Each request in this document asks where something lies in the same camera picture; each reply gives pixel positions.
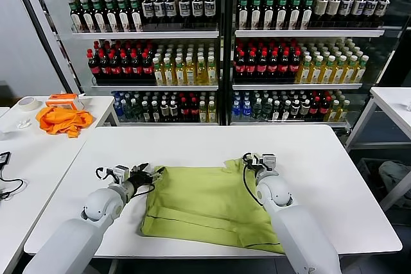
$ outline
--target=bottle label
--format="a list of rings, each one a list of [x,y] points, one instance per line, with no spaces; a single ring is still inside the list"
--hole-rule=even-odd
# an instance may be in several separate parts
[[[205,112],[200,113],[200,122],[205,122],[207,119],[207,114]]]
[[[328,0],[317,0],[315,2],[314,14],[315,15],[324,15],[326,12]]]
[[[153,3],[143,3],[142,7],[143,7],[144,17],[147,17],[147,18],[154,17]]]
[[[354,77],[354,82],[359,83],[362,79],[362,76],[364,75],[365,69],[360,69],[357,72],[357,75]]]
[[[275,30],[281,30],[284,26],[285,10],[278,11],[277,20],[275,21]]]
[[[126,13],[120,13],[121,24],[123,25],[124,32],[130,32],[130,23],[128,22],[128,16]]]
[[[343,69],[338,69],[335,72],[333,82],[332,83],[340,83],[341,75],[342,75]]]
[[[311,18],[311,10],[305,10],[304,14],[302,15],[302,20],[301,20],[301,27],[300,29],[307,29],[308,27],[308,23],[310,21]]]
[[[271,27],[273,11],[269,10],[265,12],[264,15],[264,30],[268,30]]]
[[[136,31],[143,30],[143,25],[141,24],[141,17],[140,13],[134,12],[131,14],[133,17],[134,26],[136,27]]]
[[[256,30],[259,22],[259,11],[254,10],[251,15],[251,29]]]
[[[291,16],[290,16],[290,23],[288,25],[289,30],[294,30],[297,27],[297,19],[298,19],[299,14],[300,14],[300,11],[292,10]]]
[[[166,84],[168,86],[173,85],[173,76],[171,74],[171,71],[164,72],[164,75],[166,76]]]
[[[204,1],[204,11],[205,16],[213,17],[216,15],[216,2],[215,1]]]
[[[154,13],[156,17],[166,16],[166,12],[163,10],[164,3],[154,3]]]
[[[366,16],[371,16],[372,14],[374,14],[376,6],[377,6],[377,1],[367,0],[365,7],[364,7],[363,14]]]
[[[105,25],[103,15],[100,14],[100,13],[96,13],[96,14],[94,14],[94,17],[96,18],[96,21],[97,21],[98,27],[100,28],[100,31],[101,32],[107,32],[107,26]]]
[[[77,32],[82,32],[83,31],[83,25],[82,25],[82,22],[80,22],[80,18],[78,17],[78,15],[77,14],[71,14],[71,20],[73,21],[73,24],[77,29]]]
[[[166,2],[166,15],[168,17],[177,16],[177,7],[175,6],[175,2],[167,3]]]
[[[179,86],[184,85],[184,74],[182,71],[177,71],[177,84]]]
[[[96,27],[94,23],[92,22],[91,15],[88,13],[83,14],[85,23],[87,24],[87,27],[89,28],[90,32],[96,32]]]
[[[179,3],[180,6],[180,15],[183,17],[190,16],[190,2],[188,3],[183,3],[180,1]]]
[[[247,11],[242,10],[240,11],[240,16],[238,18],[238,28],[240,30],[244,30],[247,25]]]
[[[203,16],[203,10],[204,10],[203,2],[193,1],[191,4],[193,5],[193,15],[195,17]]]
[[[236,71],[239,73],[244,72],[245,70],[245,65],[236,65]]]
[[[116,20],[116,16],[114,15],[114,13],[108,13],[107,18],[109,19],[111,31],[118,32],[117,20]]]
[[[155,80],[157,82],[157,86],[163,86],[164,83],[162,82],[162,74],[160,71],[154,73]]]
[[[344,76],[344,81],[343,81],[343,83],[349,83],[349,81],[350,81],[353,73],[354,73],[354,70],[353,70],[353,69],[349,69],[349,70],[347,71],[347,73],[345,74],[345,76]]]
[[[319,82],[319,76],[320,76],[320,70],[316,69],[313,72],[313,76],[311,77],[311,82],[310,83],[318,83]]]

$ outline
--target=bottle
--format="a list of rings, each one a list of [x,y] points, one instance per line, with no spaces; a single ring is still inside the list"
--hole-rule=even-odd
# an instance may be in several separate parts
[[[204,57],[199,56],[197,62],[197,85],[208,85],[207,67]]]
[[[259,118],[261,117],[261,109],[262,109],[262,105],[261,105],[261,99],[258,98],[255,102],[255,104],[252,107],[252,113],[251,113],[251,118],[253,119],[253,121],[258,122]]]
[[[321,72],[322,60],[323,60],[322,56],[317,56],[313,66],[310,67],[310,71],[307,77],[308,83],[319,83],[319,76]]]
[[[329,83],[331,74],[335,71],[335,56],[331,55],[327,59],[327,63],[321,67],[319,83]]]
[[[152,0],[143,0],[143,15],[145,24],[153,24],[155,22],[154,5]]]
[[[300,2],[301,0],[292,0],[290,8],[288,10],[288,18],[286,17],[286,21],[288,20],[288,30],[297,29],[297,21],[300,14]]]
[[[90,32],[97,32],[98,31],[98,25],[96,18],[92,14],[92,9],[90,8],[89,0],[80,0],[83,8],[83,18],[85,20],[85,23],[87,25],[87,28],[89,29]]]
[[[310,109],[308,110],[308,117],[310,119],[318,118],[317,112],[319,110],[319,105],[320,105],[320,97],[316,96],[314,98],[314,101],[311,103]]]
[[[342,102],[342,106],[338,109],[337,114],[335,116],[336,122],[344,122],[346,120],[349,104],[350,101],[348,99],[345,99]]]
[[[351,77],[351,83],[360,83],[362,76],[364,75],[365,72],[365,66],[367,65],[369,57],[366,55],[363,55],[360,60],[360,64],[357,66],[357,68],[354,70],[353,76]]]
[[[141,11],[141,7],[138,0],[130,0],[131,3],[131,20],[132,20],[132,30],[135,31],[142,31],[143,30],[143,23],[141,22],[141,17],[143,16],[143,12]]]
[[[186,72],[187,85],[194,86],[196,84],[196,69],[191,57],[186,57]]]
[[[281,110],[281,121],[287,121],[288,117],[290,116],[291,110],[291,101],[287,99],[283,105],[283,109]]]
[[[275,30],[284,28],[287,0],[279,0],[275,13]]]
[[[327,114],[326,114],[325,117],[324,117],[324,121],[325,121],[325,122],[333,122],[333,121],[335,121],[335,117],[336,117],[336,115],[337,115],[337,111],[338,111],[338,109],[339,109],[339,107],[338,107],[339,105],[340,105],[339,100],[335,99],[335,100],[333,101],[333,106],[332,106],[332,108],[329,108],[329,109],[328,109],[328,112],[327,112]]]

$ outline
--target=orange cloth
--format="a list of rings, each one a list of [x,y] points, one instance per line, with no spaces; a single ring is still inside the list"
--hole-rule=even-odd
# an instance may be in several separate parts
[[[43,108],[36,116],[40,128],[49,134],[67,133],[77,137],[80,129],[92,123],[92,115],[85,110],[72,110],[60,107]]]

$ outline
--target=white table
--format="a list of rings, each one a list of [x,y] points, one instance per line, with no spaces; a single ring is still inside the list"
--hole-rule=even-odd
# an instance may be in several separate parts
[[[407,106],[411,102],[411,88],[373,87],[370,92],[372,98],[365,106],[345,144],[347,151],[353,148],[377,107],[380,107],[401,131],[411,139],[411,112],[407,110]],[[382,209],[386,211],[391,208],[409,189],[411,189],[411,173],[407,174],[381,201]]]
[[[0,117],[0,130],[6,134],[5,139],[0,140],[0,153],[11,152],[3,177],[25,181],[24,188],[17,194],[0,201],[0,273],[12,272],[51,195],[90,133],[111,113],[114,102],[111,96],[85,97],[85,109],[94,121],[90,127],[81,130],[78,138],[69,139],[67,134],[49,135],[39,128],[35,116],[48,97],[36,98],[42,102],[38,109],[22,112],[15,105]],[[27,118],[31,119],[31,125],[18,129],[16,124]],[[12,187],[15,184],[0,182],[1,191]]]
[[[397,252],[395,231],[332,129],[306,126],[97,128],[87,139],[24,245],[37,253],[65,220],[78,217],[88,194],[106,187],[97,167],[143,162],[223,166],[246,152],[275,153],[295,198],[318,219],[339,254]],[[276,253],[140,236],[146,197],[134,198],[107,230],[96,257],[278,257]]]

